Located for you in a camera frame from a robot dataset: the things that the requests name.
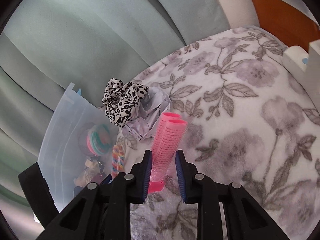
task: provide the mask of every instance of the translucent plastic bin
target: translucent plastic bin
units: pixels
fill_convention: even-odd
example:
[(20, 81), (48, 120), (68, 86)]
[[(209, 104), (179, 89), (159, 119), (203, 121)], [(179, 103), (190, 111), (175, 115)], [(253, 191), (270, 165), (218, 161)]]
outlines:
[[(116, 143), (118, 127), (105, 114), (72, 90), (71, 83), (61, 97), (44, 136), (38, 163), (59, 212), (73, 199), (76, 179), (86, 168), (86, 134), (94, 125), (105, 125), (110, 145)], [(111, 173), (112, 146), (103, 155), (105, 173)]]

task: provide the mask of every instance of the orange surface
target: orange surface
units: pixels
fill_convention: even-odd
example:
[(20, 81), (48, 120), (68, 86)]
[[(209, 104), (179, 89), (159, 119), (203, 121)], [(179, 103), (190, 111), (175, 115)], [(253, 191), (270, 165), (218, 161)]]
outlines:
[(286, 45), (299, 45), (309, 50), (309, 42), (320, 39), (314, 21), (281, 0), (252, 0), (260, 27), (275, 35)]

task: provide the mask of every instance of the pink hair roller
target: pink hair roller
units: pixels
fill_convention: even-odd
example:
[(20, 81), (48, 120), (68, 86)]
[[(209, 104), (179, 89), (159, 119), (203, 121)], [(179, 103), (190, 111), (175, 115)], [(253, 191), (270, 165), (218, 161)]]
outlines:
[(188, 122), (181, 119), (171, 119), (165, 123), (156, 156), (152, 163), (148, 193), (161, 191), (164, 187), (164, 176), (179, 143), (185, 132)]
[(171, 119), (180, 119), (180, 118), (181, 116), (179, 114), (170, 113), (170, 112), (165, 112), (160, 115), (157, 132), (156, 132), (153, 144), (151, 146), (151, 152), (152, 152), (153, 158), (155, 158), (156, 156), (166, 122)]

